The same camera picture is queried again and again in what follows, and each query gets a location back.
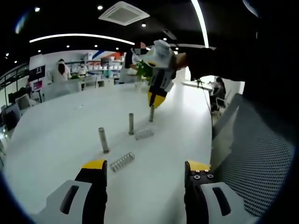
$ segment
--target coil spring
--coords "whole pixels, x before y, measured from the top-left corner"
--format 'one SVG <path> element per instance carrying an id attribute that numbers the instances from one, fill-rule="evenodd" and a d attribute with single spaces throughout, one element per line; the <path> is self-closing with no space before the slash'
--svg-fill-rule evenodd
<path id="1" fill-rule="evenodd" d="M 136 140 L 139 140 L 139 139 L 144 139 L 144 138 L 147 138 L 147 137 L 150 137 L 154 135 L 154 130 L 152 129 L 148 129 L 148 130 L 144 130 L 142 132 L 138 132 L 135 134 L 135 139 Z"/>
<path id="2" fill-rule="evenodd" d="M 130 162 L 135 159 L 135 156 L 132 152 L 125 154 L 123 157 L 119 158 L 117 161 L 110 164 L 110 168 L 113 172 L 117 172 L 120 169 L 124 168 Z"/>
<path id="3" fill-rule="evenodd" d="M 154 121 L 154 113 L 155 113 L 154 105 L 151 105 L 150 106 L 150 112 L 149 112 L 149 121 L 150 122 Z"/>

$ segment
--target person in white coat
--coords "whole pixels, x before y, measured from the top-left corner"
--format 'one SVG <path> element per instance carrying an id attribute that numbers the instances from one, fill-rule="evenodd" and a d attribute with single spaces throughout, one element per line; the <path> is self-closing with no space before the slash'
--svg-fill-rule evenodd
<path id="1" fill-rule="evenodd" d="M 120 83 L 134 83 L 137 81 L 137 66 L 136 64 L 141 61 L 140 55 L 147 53 L 146 45 L 142 42 L 136 43 L 131 48 L 125 57 L 125 61 L 122 64 L 120 71 Z"/>
<path id="2" fill-rule="evenodd" d="M 87 76 L 88 68 L 85 65 L 84 61 L 80 62 L 80 66 L 77 69 L 77 73 L 79 76 Z"/>
<path id="3" fill-rule="evenodd" d="M 57 66 L 50 74 L 52 83 L 61 83 L 71 78 L 70 69 L 65 65 L 63 59 L 58 61 Z"/>

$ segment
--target seated person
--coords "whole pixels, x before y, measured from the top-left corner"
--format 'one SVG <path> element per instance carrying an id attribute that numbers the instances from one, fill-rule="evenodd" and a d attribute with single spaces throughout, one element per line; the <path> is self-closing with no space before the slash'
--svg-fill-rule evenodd
<path id="1" fill-rule="evenodd" d="M 213 94 L 210 96 L 211 111 L 219 110 L 216 103 L 216 98 L 224 99 L 226 94 L 226 89 L 222 78 L 216 78 L 216 82 L 211 83 L 214 86 Z"/>

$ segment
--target person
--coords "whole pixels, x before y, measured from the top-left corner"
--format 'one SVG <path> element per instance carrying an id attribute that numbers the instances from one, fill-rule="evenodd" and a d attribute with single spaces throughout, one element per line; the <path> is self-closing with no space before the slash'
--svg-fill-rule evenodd
<path id="1" fill-rule="evenodd" d="M 61 83 L 71 78 L 70 69 L 65 65 L 63 59 L 58 61 L 57 66 L 50 74 L 52 83 Z"/>
<path id="2" fill-rule="evenodd" d="M 84 61 L 80 62 L 80 66 L 78 67 L 77 72 L 78 72 L 78 76 L 86 76 L 87 75 L 88 69 L 87 69 Z"/>
<path id="3" fill-rule="evenodd" d="M 219 110 L 216 100 L 217 98 L 224 99 L 226 94 L 225 84 L 222 78 L 217 77 L 216 82 L 212 82 L 211 85 L 214 86 L 213 94 L 210 96 L 211 111 Z"/>
<path id="4" fill-rule="evenodd" d="M 298 83 L 297 65 L 293 47 L 292 24 L 296 14 L 289 4 L 268 0 L 243 0 L 245 6 L 259 18 L 256 39 L 243 45 L 222 45 L 209 48 L 186 49 L 177 55 L 177 69 L 189 67 L 191 80 L 206 75 L 233 81 L 244 81 L 243 96 L 270 108 L 282 119 L 298 122 L 299 107 L 290 109 L 278 105 L 279 99 L 297 102 L 296 88 L 282 89 L 279 80 Z"/>
<path id="5" fill-rule="evenodd" d="M 142 42 L 138 42 L 127 53 L 120 71 L 120 83 L 133 83 L 137 81 L 136 64 L 140 61 L 140 55 L 147 53 L 146 45 Z"/>

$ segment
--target white table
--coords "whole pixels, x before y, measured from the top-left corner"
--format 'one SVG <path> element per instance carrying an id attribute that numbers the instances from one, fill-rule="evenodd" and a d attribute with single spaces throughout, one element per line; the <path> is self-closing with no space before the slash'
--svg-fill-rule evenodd
<path id="1" fill-rule="evenodd" d="M 128 114 L 135 131 L 155 135 L 136 141 L 128 135 Z M 47 196 L 74 180 L 86 162 L 108 164 L 128 152 L 135 161 L 118 173 L 108 168 L 106 224 L 185 222 L 184 162 L 209 164 L 211 115 L 203 90 L 174 85 L 148 122 L 147 94 L 134 84 L 98 88 L 63 96 L 30 108 L 8 146 L 5 178 L 26 212 L 38 213 Z M 104 127 L 111 152 L 103 154 L 98 128 Z"/>
<path id="2" fill-rule="evenodd" d="M 184 81 L 184 82 L 182 82 L 182 84 L 197 88 L 197 81 Z M 212 91 L 213 90 L 212 85 L 209 85 L 209 84 L 206 84 L 206 83 L 200 83 L 199 88 L 207 90 L 207 91 Z"/>

